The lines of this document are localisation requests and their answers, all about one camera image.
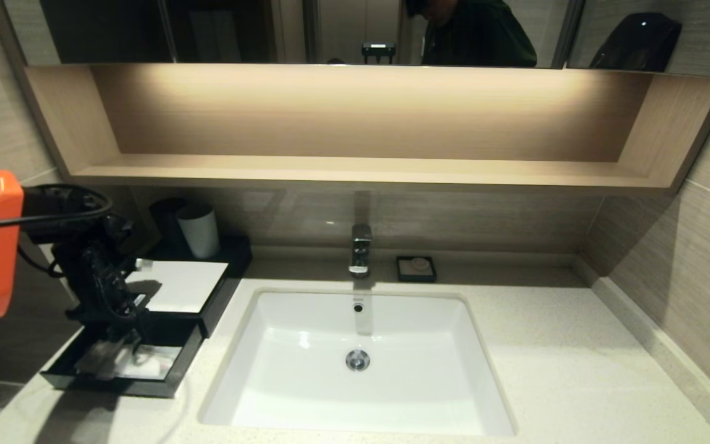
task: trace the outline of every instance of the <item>cord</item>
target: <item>cord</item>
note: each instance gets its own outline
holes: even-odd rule
[[[69,185],[67,183],[57,183],[53,185],[37,185],[36,188],[39,189],[50,189],[50,188],[63,188],[63,189],[77,189],[77,191],[84,191],[84,193],[91,194],[104,202],[104,204],[97,208],[97,210],[82,211],[79,213],[71,214],[55,214],[55,215],[44,215],[44,216],[26,216],[26,217],[15,217],[13,219],[0,219],[0,228],[11,227],[12,225],[21,224],[31,224],[34,222],[70,222],[73,220],[84,220],[84,219],[94,219],[96,217],[104,216],[111,211],[113,207],[113,202],[108,199],[105,195],[93,191],[92,189],[84,188],[77,185]]]
[[[27,255],[26,251],[23,251],[23,248],[21,248],[20,245],[18,245],[18,255],[21,256],[26,261],[26,263],[28,263],[32,267],[35,267],[36,269],[42,271],[43,273],[47,274],[48,276],[50,276],[50,278],[64,278],[65,277],[64,274],[57,272],[55,270],[55,268],[57,266],[56,261],[51,262],[51,264],[48,265],[48,268],[46,268],[40,264],[37,264],[37,262],[35,262],[34,259],[30,258]]]

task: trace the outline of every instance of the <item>drain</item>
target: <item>drain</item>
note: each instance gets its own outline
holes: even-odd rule
[[[349,370],[352,371],[364,371],[369,368],[369,363],[372,362],[369,354],[363,350],[353,350],[347,353],[344,361],[347,363]]]

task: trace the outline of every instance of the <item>chrome faucet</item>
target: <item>chrome faucet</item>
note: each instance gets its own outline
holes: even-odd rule
[[[353,259],[349,273],[353,278],[369,277],[369,245],[372,243],[372,228],[366,224],[353,225]]]

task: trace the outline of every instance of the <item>undermount sink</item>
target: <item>undermount sink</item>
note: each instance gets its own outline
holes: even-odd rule
[[[204,424],[515,434],[458,298],[264,292],[248,313]]]

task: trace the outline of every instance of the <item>white countertop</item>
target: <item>white countertop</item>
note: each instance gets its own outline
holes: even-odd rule
[[[234,332],[254,292],[342,292],[353,288],[346,273],[339,281],[287,279],[313,276],[316,269],[329,269],[330,264],[268,262],[251,266],[249,276],[254,278],[240,283],[175,399],[63,392],[53,390],[42,376],[34,376],[0,414],[0,442],[710,444],[710,426],[705,419],[633,335],[568,269],[459,267],[461,279],[448,281],[468,284],[377,282],[372,287],[375,294],[445,292],[457,293],[467,301],[515,419],[513,438],[201,424],[210,387],[220,377],[222,360],[233,345]],[[301,272],[292,273],[292,269]]]

